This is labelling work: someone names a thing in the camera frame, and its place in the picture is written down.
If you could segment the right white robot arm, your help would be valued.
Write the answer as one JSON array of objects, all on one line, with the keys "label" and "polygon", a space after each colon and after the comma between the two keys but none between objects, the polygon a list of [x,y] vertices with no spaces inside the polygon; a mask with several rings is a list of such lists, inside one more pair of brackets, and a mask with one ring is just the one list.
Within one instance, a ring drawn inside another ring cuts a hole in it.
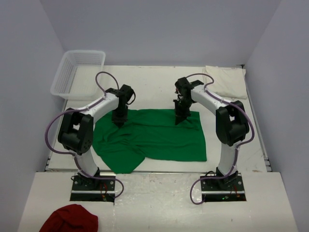
[{"label": "right white robot arm", "polygon": [[207,89],[200,80],[189,82],[186,77],[175,83],[175,124],[178,125],[191,116],[190,107],[199,103],[215,115],[216,135],[221,142],[221,156],[215,176],[211,180],[221,190],[228,189],[236,179],[237,159],[241,142],[252,123],[240,101],[230,101]]}]

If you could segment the green t shirt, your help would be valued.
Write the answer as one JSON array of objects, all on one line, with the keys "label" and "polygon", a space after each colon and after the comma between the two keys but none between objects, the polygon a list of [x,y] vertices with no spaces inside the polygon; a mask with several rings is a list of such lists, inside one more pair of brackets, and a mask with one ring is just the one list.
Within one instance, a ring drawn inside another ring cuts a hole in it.
[{"label": "green t shirt", "polygon": [[117,127],[108,113],[95,124],[92,147],[116,174],[133,172],[146,158],[206,162],[206,141],[199,112],[175,124],[172,109],[129,110]]}]

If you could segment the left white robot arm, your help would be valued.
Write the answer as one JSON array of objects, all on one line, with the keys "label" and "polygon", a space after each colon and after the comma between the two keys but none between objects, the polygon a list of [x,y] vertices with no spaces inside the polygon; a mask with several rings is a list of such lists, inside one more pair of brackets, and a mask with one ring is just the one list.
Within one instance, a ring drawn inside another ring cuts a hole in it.
[{"label": "left white robot arm", "polygon": [[84,176],[83,184],[90,190],[100,186],[99,167],[95,164],[91,147],[94,139],[95,123],[108,113],[112,114],[112,123],[118,128],[127,122],[128,101],[135,95],[128,85],[120,89],[110,88],[106,94],[90,104],[64,112],[57,140],[72,152],[78,173]]}]

